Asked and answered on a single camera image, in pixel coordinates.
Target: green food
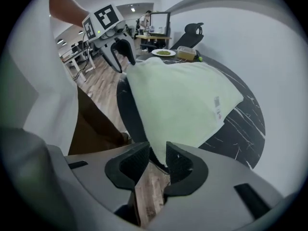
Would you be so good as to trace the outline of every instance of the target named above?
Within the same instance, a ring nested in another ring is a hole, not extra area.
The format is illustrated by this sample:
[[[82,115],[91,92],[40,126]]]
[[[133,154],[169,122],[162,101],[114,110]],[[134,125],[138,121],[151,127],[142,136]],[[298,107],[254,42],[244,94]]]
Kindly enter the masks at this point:
[[[168,51],[158,51],[157,54],[168,56],[168,55],[170,55],[171,53],[168,52]]]

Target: light green towel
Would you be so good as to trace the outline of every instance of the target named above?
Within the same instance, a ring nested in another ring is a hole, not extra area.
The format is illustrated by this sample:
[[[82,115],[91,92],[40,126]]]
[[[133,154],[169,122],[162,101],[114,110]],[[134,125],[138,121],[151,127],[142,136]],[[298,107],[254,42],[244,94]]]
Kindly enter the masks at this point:
[[[237,88],[205,63],[167,65],[152,57],[130,66],[127,78],[145,134],[164,165],[167,141],[199,147],[243,101]]]

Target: black office chair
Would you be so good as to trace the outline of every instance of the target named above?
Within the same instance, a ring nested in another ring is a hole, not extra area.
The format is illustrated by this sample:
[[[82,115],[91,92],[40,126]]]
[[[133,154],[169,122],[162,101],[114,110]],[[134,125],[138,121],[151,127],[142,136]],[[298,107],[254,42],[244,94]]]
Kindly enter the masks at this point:
[[[185,34],[178,40],[178,42],[176,42],[175,45],[170,48],[170,50],[176,50],[179,46],[186,46],[189,48],[195,47],[204,37],[201,27],[203,24],[204,23],[191,23],[185,26]],[[161,49],[164,45],[141,44],[140,46],[147,47],[149,52],[151,52],[156,49]]]

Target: person's arm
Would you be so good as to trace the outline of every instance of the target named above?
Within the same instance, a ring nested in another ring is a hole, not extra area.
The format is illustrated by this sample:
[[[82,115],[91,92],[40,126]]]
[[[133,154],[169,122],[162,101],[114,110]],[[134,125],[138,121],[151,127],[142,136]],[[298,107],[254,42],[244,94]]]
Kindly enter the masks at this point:
[[[146,28],[146,20],[145,20],[145,16],[142,16],[140,18],[140,25],[144,28]]]
[[[80,27],[89,14],[74,0],[49,0],[49,10],[53,17]]]

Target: towel label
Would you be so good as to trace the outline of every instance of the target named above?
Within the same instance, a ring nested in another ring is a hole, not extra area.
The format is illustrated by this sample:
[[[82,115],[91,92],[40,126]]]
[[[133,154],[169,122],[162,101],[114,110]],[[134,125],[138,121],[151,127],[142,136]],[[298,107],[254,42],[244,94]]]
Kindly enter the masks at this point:
[[[219,123],[221,122],[222,116],[221,116],[220,101],[218,96],[214,98],[214,104],[215,104],[216,121]]]

